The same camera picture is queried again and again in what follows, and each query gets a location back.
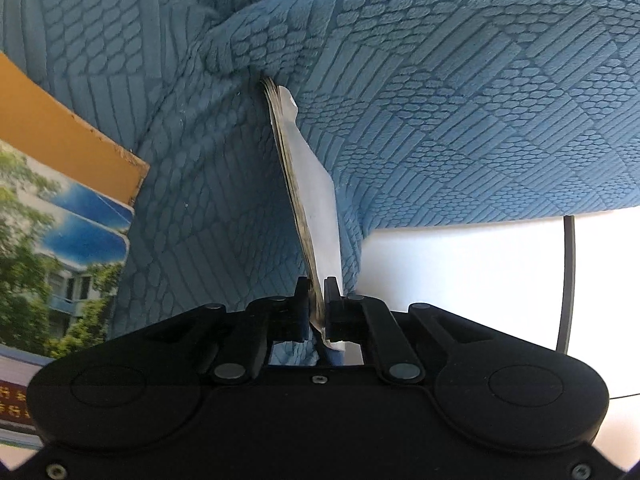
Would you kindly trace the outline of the white booklet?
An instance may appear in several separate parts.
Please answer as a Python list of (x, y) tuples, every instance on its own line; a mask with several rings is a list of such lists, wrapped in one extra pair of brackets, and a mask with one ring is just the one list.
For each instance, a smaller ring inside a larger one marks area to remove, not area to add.
[(305, 269), (311, 281), (310, 324), (318, 330), (326, 348), (343, 352), (346, 350), (343, 341), (326, 336), (324, 296), (324, 282), (328, 278), (335, 278), (337, 289), (344, 290), (335, 185), (297, 127), (298, 107), (291, 92), (270, 78), (262, 80), (262, 88)]

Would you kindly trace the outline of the photo cover booklet back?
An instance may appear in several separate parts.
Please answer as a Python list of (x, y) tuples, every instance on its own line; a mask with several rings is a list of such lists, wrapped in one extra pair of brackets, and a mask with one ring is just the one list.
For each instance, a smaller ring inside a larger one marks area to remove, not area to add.
[(1, 145), (1, 441), (40, 448), (27, 386), (104, 341), (134, 211)]

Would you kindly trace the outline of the purple cover book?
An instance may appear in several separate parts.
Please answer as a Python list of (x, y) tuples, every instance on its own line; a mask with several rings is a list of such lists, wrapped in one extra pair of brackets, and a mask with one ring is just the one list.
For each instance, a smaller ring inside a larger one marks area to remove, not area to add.
[(133, 205), (149, 165), (1, 57), (1, 139), (96, 192)]

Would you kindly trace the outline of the blue textured sofa cover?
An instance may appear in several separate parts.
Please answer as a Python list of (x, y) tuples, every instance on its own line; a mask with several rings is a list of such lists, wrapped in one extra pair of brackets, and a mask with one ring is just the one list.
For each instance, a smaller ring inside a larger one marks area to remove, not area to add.
[(150, 165), (112, 337), (290, 292), (303, 258), (262, 80), (373, 230), (639, 201), (639, 0), (1, 0), (1, 49)]

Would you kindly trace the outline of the black curved metal rail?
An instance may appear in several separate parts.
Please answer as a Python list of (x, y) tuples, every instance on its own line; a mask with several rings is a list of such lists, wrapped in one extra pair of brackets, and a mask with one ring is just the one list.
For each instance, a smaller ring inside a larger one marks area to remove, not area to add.
[(576, 278), (576, 229), (575, 217), (563, 217), (563, 289), (561, 314), (556, 337), (555, 351), (567, 354), (570, 346), (570, 332), (572, 331), (573, 311), (575, 301), (575, 278)]

